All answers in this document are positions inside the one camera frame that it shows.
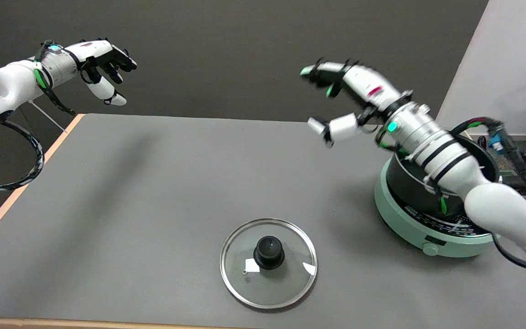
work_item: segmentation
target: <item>gray wall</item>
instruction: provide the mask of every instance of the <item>gray wall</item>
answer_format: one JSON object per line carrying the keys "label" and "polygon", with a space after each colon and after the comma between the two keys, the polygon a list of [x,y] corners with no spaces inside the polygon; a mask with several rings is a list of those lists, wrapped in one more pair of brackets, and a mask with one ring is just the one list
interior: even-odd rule
{"label": "gray wall", "polygon": [[526,1],[489,2],[437,121],[453,127],[481,115],[526,136]]}
{"label": "gray wall", "polygon": [[[129,103],[104,106],[73,79],[55,91],[77,112],[305,121],[355,106],[345,97],[325,100],[299,79],[301,68],[320,56],[353,57],[415,90],[436,113],[487,2],[0,0],[0,63],[33,56],[45,39],[70,45],[107,36],[139,64],[118,87]],[[36,102],[69,122],[48,100]],[[30,106],[23,110],[49,147],[60,131]],[[19,152],[2,134],[0,150]],[[29,163],[32,154],[23,154]],[[0,165],[0,179],[12,169]]]}

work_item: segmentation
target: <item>white wall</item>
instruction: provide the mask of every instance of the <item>white wall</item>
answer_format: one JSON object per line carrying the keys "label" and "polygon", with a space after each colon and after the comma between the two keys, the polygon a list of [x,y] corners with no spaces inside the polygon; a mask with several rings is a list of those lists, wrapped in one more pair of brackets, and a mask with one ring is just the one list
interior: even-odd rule
{"label": "white wall", "polygon": [[526,0],[490,0],[436,121],[480,116],[526,135]]}

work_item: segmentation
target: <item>black lid knob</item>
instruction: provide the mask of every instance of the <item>black lid knob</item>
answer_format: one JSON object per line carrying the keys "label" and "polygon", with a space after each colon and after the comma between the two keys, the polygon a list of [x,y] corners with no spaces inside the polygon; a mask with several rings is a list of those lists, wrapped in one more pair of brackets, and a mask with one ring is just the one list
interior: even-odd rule
{"label": "black lid knob", "polygon": [[279,267],[285,260],[284,248],[281,241],[276,237],[268,235],[257,242],[253,250],[255,263],[262,269],[272,270]]}

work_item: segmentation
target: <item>pot lid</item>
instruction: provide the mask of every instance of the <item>pot lid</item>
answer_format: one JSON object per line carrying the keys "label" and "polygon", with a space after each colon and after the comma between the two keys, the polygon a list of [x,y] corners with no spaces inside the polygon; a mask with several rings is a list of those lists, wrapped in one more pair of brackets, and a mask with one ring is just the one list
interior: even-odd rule
{"label": "pot lid", "polygon": [[311,288],[317,258],[310,238],[282,219],[255,219],[227,238],[221,274],[228,290],[253,308],[284,308]]}

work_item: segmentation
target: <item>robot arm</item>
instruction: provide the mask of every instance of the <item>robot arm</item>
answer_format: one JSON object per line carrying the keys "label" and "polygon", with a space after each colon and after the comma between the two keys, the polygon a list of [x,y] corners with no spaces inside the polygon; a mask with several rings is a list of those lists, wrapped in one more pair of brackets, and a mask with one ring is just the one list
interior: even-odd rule
{"label": "robot arm", "polygon": [[476,159],[428,115],[427,106],[411,101],[411,92],[398,92],[382,75],[358,63],[316,63],[301,77],[317,87],[328,87],[327,97],[344,90],[363,109],[326,122],[308,124],[327,146],[348,139],[371,118],[384,123],[388,133],[407,150],[433,183],[464,200],[468,217],[476,225],[515,242],[526,252],[526,200],[511,187],[488,181]]}
{"label": "robot arm", "polygon": [[[52,88],[77,75],[81,76],[89,90],[105,104],[122,106],[127,102],[97,71],[100,67],[115,83],[122,83],[123,78],[118,69],[125,72],[137,69],[137,63],[126,51],[113,46],[108,40],[100,39],[83,41],[66,48],[54,43],[44,45],[45,48],[42,47],[38,52],[40,58],[28,58],[0,68],[0,123],[18,106],[42,94],[50,97],[56,106],[61,106]],[[74,114],[65,106],[63,108]]]}

